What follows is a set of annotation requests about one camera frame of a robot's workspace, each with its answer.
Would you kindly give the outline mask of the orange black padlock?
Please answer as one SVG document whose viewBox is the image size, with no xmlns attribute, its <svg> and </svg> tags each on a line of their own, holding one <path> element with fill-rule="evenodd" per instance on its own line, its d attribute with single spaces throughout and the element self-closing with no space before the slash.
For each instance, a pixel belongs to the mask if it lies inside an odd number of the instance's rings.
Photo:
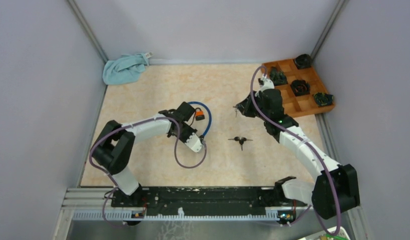
<svg viewBox="0 0 410 240">
<path fill-rule="evenodd" d="M 195 120 L 202 121 L 205 119 L 203 111 L 198 107 L 195 109 Z"/>
</svg>

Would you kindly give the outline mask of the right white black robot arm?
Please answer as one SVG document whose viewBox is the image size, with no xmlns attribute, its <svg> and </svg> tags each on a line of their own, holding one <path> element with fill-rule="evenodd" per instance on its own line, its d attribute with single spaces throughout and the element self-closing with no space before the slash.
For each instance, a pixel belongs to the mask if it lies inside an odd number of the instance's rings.
<svg viewBox="0 0 410 240">
<path fill-rule="evenodd" d="M 342 165 L 319 149 L 299 123 L 284 112 L 277 89 L 253 91 L 235 105 L 245 117 L 260 118 L 269 135 L 292 151 L 314 179 L 314 183 L 286 177 L 276 183 L 274 199 L 280 206 L 298 200 L 313 206 L 327 220 L 360 205 L 356 169 Z"/>
</svg>

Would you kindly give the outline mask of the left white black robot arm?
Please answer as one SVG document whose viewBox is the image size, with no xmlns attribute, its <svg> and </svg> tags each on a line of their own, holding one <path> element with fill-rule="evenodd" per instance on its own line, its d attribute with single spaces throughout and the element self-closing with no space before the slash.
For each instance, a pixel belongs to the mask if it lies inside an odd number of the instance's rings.
<svg viewBox="0 0 410 240">
<path fill-rule="evenodd" d="M 204 147 L 196 129 L 187 124 L 195 109 L 182 102 L 177 109 L 161 110 L 151 118 L 138 122 L 106 123 L 89 152 L 92 166 L 106 173 L 115 186 L 123 192 L 123 201 L 131 207 L 138 206 L 143 194 L 139 182 L 128 167 L 134 144 L 152 137 L 175 136 L 190 150 L 198 153 Z"/>
</svg>

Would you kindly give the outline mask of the black key bunch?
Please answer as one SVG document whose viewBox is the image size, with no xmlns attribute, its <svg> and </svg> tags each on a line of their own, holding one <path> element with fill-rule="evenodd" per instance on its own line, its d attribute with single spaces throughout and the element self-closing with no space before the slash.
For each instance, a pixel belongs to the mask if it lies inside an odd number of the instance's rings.
<svg viewBox="0 0 410 240">
<path fill-rule="evenodd" d="M 233 138 L 229 138 L 229 141 L 236 141 L 240 144 L 241 150 L 243 151 L 243 145 L 245 142 L 250 142 L 253 141 L 252 139 L 246 138 L 246 137 L 241 137 L 241 136 L 235 136 Z"/>
</svg>

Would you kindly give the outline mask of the dark green object left tray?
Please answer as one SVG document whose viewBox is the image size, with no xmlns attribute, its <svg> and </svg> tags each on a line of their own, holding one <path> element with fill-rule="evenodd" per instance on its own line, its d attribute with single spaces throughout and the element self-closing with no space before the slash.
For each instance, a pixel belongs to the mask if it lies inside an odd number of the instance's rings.
<svg viewBox="0 0 410 240">
<path fill-rule="evenodd" d="M 270 79 L 272 80 L 275 86 L 287 85 L 287 77 L 285 76 L 284 72 L 278 70 L 276 67 L 272 67 L 270 70 Z"/>
</svg>

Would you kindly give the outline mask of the dark green object tray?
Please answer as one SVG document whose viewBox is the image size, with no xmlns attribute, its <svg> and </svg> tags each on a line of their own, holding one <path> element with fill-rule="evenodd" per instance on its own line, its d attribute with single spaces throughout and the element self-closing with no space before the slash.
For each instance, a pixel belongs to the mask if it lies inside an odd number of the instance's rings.
<svg viewBox="0 0 410 240">
<path fill-rule="evenodd" d="M 331 94 L 317 92 L 313 95 L 313 99 L 318 107 L 326 107 L 333 104 L 334 97 Z"/>
<path fill-rule="evenodd" d="M 284 72 L 278 70 L 276 67 L 272 67 L 270 70 L 270 79 L 272 80 L 275 86 L 287 85 L 287 77 L 285 76 Z"/>
</svg>

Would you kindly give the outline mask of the wooden compartment tray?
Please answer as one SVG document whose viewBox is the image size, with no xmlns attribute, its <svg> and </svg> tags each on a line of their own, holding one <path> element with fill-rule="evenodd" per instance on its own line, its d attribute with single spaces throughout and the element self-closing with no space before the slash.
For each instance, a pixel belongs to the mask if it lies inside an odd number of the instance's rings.
<svg viewBox="0 0 410 240">
<path fill-rule="evenodd" d="M 334 96 L 313 67 L 299 69 L 295 59 L 265 62 L 268 76 L 280 90 L 284 112 L 293 118 L 327 113 L 334 109 Z"/>
</svg>

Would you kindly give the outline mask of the dark object centre tray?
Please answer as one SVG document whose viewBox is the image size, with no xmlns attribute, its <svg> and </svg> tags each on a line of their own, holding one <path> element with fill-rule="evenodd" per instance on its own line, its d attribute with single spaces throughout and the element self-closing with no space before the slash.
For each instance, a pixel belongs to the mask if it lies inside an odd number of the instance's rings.
<svg viewBox="0 0 410 240">
<path fill-rule="evenodd" d="M 296 79 L 290 84 L 290 87 L 296 97 L 310 94 L 310 85 L 305 80 Z"/>
</svg>

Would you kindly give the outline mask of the dark object top tray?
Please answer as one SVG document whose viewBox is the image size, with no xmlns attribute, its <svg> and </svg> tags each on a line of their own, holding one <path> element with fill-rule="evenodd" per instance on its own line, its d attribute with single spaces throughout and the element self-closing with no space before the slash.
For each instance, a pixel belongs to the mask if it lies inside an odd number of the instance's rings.
<svg viewBox="0 0 410 240">
<path fill-rule="evenodd" d="M 312 57 L 309 54 L 301 54 L 293 59 L 293 62 L 298 70 L 312 67 Z"/>
</svg>

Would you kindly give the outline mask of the dark green object right tray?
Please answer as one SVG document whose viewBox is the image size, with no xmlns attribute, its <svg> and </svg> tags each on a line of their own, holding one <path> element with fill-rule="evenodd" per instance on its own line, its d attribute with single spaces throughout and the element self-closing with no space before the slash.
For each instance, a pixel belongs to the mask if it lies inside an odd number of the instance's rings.
<svg viewBox="0 0 410 240">
<path fill-rule="evenodd" d="M 326 107 L 333 104 L 334 97 L 331 94 L 317 92 L 313 95 L 313 99 L 318 107 Z"/>
</svg>

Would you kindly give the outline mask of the light blue towel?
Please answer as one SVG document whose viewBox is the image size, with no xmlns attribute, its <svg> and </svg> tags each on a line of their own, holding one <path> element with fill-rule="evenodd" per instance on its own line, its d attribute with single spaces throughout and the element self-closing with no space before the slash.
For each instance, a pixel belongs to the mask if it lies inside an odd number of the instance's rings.
<svg viewBox="0 0 410 240">
<path fill-rule="evenodd" d="M 107 61 L 102 73 L 103 82 L 108 86 L 137 82 L 152 56 L 152 52 L 146 52 L 122 55 L 116 60 Z"/>
</svg>

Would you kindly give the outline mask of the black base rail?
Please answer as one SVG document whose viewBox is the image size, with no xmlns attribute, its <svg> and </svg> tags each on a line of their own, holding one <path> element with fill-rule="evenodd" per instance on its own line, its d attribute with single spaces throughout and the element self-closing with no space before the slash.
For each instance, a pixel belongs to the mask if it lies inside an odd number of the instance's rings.
<svg viewBox="0 0 410 240">
<path fill-rule="evenodd" d="M 117 190 L 111 198 L 115 208 L 146 210 L 147 216 L 172 216 L 182 209 L 186 216 L 262 216 L 267 208 L 303 207 L 304 203 L 282 200 L 273 187 L 177 187 L 147 186 L 132 195 Z"/>
</svg>

